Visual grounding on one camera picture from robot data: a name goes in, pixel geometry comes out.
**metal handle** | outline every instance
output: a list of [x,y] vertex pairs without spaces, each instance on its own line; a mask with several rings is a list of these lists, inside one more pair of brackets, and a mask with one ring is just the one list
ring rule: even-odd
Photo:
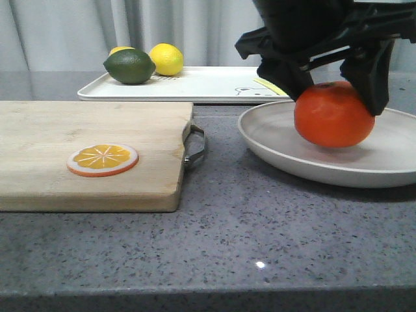
[[205,137],[205,131],[201,128],[199,128],[197,125],[195,124],[191,124],[190,125],[190,134],[191,133],[196,133],[202,136],[203,138],[203,146],[202,149],[198,152],[196,152],[195,154],[192,155],[185,155],[185,160],[184,160],[184,166],[185,169],[188,169],[192,166],[193,163],[195,163],[195,161],[197,159],[199,159],[200,157],[203,156],[203,154],[205,153],[206,147],[207,147],[207,139]]

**wooden cutting board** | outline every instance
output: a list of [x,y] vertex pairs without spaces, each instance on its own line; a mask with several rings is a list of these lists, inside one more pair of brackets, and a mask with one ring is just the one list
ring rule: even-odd
[[[175,211],[192,103],[0,101],[0,210]],[[109,177],[66,168],[84,147],[135,148],[138,163]]]

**curtain fold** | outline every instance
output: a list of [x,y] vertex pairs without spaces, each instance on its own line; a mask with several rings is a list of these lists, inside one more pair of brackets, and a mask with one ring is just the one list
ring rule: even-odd
[[[0,0],[0,70],[103,71],[111,48],[159,42],[180,48],[186,66],[258,66],[234,45],[262,26],[252,0]],[[391,70],[416,71],[415,54],[397,40]]]

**fake orange slice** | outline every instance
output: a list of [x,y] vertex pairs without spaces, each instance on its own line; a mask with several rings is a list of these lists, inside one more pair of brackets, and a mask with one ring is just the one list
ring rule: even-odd
[[124,144],[98,144],[73,153],[68,169],[83,177],[107,177],[120,174],[138,162],[136,150]]

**white tray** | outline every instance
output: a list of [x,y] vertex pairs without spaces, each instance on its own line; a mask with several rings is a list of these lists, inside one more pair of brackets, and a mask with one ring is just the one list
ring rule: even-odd
[[271,165],[313,181],[359,188],[416,183],[416,116],[385,109],[371,134],[349,148],[322,148],[294,128],[293,101],[259,105],[239,118],[250,149]]
[[288,99],[254,81],[256,67],[184,67],[174,77],[153,75],[144,84],[124,85],[104,74],[78,91],[87,101],[191,101],[267,103]]

